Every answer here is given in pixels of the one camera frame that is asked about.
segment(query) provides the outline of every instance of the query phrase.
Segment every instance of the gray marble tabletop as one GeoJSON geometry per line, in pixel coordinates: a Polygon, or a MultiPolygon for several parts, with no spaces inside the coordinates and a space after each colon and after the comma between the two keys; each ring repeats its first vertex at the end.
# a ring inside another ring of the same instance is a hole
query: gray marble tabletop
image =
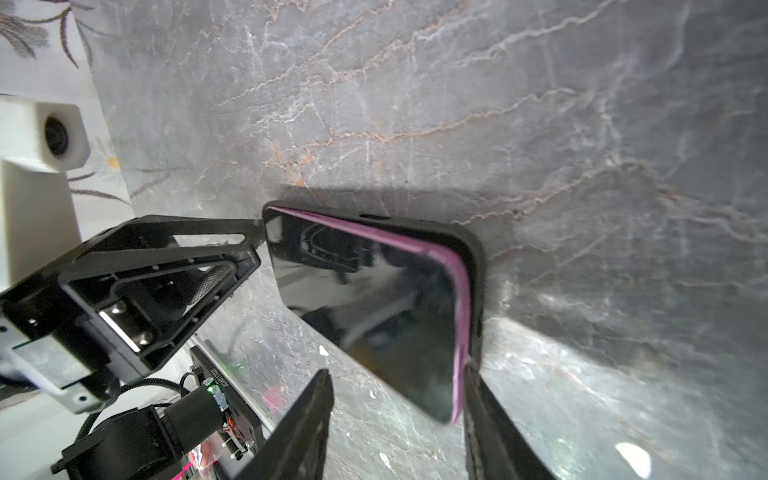
{"type": "MultiPolygon", "coordinates": [[[[553,473],[766,477],[768,2],[90,5],[137,214],[464,225],[482,375],[553,473]]],[[[269,262],[201,332],[276,419],[330,367],[326,478],[466,478],[462,427],[292,316],[269,262]]]]}

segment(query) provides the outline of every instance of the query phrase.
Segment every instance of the smartphone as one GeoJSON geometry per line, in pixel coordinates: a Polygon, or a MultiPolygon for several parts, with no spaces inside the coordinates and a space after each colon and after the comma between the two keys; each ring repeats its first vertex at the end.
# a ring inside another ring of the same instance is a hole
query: smartphone
{"type": "Polygon", "coordinates": [[[470,282],[453,250],[305,210],[267,207],[283,302],[440,422],[461,411],[470,282]]]}

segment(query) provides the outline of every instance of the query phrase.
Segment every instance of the black phone screen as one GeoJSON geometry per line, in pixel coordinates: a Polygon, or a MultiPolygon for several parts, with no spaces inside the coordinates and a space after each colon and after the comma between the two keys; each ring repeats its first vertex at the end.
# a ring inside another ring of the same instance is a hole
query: black phone screen
{"type": "Polygon", "coordinates": [[[443,266],[272,208],[264,223],[286,306],[422,410],[449,422],[455,291],[443,266]]]}

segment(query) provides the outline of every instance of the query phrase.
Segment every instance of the pink phone frame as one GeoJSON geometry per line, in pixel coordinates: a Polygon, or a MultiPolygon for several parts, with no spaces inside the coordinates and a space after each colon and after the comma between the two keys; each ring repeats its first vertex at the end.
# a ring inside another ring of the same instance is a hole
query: pink phone frame
{"type": "Polygon", "coordinates": [[[390,245],[410,253],[426,255],[445,268],[448,272],[453,288],[456,291],[456,303],[454,307],[455,345],[453,350],[453,412],[451,422],[458,420],[458,414],[462,410],[462,370],[468,358],[469,352],[469,317],[470,317],[470,289],[469,274],[462,258],[453,250],[437,243],[406,237],[397,233],[387,232],[374,227],[368,227],[360,223],[354,223],[325,215],[313,214],[304,210],[294,210],[284,207],[268,207],[292,217],[320,223],[327,227],[336,228],[343,232],[358,235],[368,240],[390,245]]]}

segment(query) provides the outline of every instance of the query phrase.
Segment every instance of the metal bolt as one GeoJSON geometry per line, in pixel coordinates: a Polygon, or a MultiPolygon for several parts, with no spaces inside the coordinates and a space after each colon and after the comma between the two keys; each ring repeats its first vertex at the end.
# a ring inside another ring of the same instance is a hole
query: metal bolt
{"type": "Polygon", "coordinates": [[[123,300],[118,300],[109,309],[112,313],[123,313],[125,310],[128,310],[128,305],[123,300]]]}
{"type": "Polygon", "coordinates": [[[141,332],[135,336],[134,341],[141,346],[147,346],[152,341],[152,332],[141,332]]]}

